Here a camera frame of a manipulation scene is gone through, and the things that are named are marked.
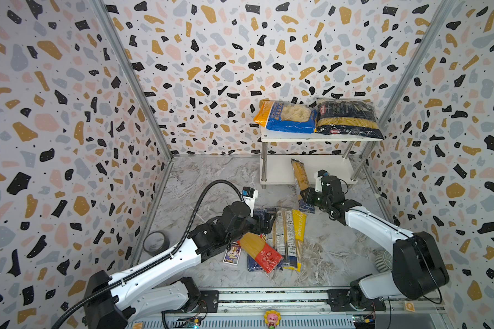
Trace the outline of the dark blue penne pasta bag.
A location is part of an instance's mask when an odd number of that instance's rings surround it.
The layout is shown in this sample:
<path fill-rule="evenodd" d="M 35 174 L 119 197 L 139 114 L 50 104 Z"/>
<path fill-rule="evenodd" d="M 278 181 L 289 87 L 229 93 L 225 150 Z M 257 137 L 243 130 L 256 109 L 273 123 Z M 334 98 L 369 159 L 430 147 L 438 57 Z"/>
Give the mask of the dark blue penne pasta bag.
<path fill-rule="evenodd" d="M 372 103 L 354 99 L 317 99 L 316 132 L 383 140 Z"/>

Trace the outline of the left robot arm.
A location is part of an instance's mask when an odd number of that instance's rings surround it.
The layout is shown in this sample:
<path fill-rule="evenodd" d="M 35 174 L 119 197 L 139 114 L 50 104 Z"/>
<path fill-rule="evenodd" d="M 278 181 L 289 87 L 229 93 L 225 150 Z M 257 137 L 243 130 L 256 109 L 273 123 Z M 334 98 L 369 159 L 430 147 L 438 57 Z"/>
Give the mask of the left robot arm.
<path fill-rule="evenodd" d="M 196 226 L 181 247 L 174 246 L 140 265 L 108 275 L 94 274 L 86 288 L 88 328 L 125 328 L 130 322 L 162 312 L 188 313 L 203 299 L 192 278 L 163 283 L 226 251 L 246 233 L 269 234 L 275 215 L 255 215 L 245 202 L 233 202 L 222 215 Z"/>

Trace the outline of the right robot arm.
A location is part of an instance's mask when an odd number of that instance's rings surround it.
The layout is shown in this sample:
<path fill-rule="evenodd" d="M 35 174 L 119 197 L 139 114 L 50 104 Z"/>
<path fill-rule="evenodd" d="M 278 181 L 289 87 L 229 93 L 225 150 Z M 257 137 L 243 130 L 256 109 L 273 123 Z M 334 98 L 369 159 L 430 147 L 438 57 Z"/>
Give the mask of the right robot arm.
<path fill-rule="evenodd" d="M 389 272 L 352 281 L 346 296 L 338 298 L 338 305 L 365 311 L 378 298 L 418 300 L 449 283 L 450 276 L 431 234 L 403 229 L 347 199 L 338 177 L 319 171 L 316 186 L 301 190 L 301 197 L 332 221 L 366 235 L 392 256 Z"/>

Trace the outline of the blue orange orecchiette pasta bag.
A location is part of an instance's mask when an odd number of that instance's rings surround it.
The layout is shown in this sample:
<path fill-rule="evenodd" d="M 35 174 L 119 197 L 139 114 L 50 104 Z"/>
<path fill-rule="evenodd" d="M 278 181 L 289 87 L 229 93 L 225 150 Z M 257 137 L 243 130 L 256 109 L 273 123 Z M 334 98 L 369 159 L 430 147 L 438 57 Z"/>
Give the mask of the blue orange orecchiette pasta bag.
<path fill-rule="evenodd" d="M 311 134 L 316 129 L 316 111 L 288 101 L 263 100 L 254 122 L 267 130 Z"/>

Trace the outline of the yellow blue spaghetti packet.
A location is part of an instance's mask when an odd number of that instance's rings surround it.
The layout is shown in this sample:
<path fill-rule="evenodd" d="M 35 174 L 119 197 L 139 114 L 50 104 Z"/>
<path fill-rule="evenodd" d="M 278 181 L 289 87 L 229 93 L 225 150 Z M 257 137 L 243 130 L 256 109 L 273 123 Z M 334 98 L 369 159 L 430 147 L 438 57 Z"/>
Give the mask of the yellow blue spaghetti packet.
<path fill-rule="evenodd" d="M 294 172 L 294 177 L 296 181 L 296 189 L 298 191 L 298 203 L 300 212 L 304 212 L 307 214 L 314 214 L 315 208 L 314 206 L 308 204 L 302 197 L 301 192 L 310 187 L 309 180 L 307 178 L 307 173 L 305 170 L 304 164 L 296 159 L 291 160 L 292 169 Z"/>

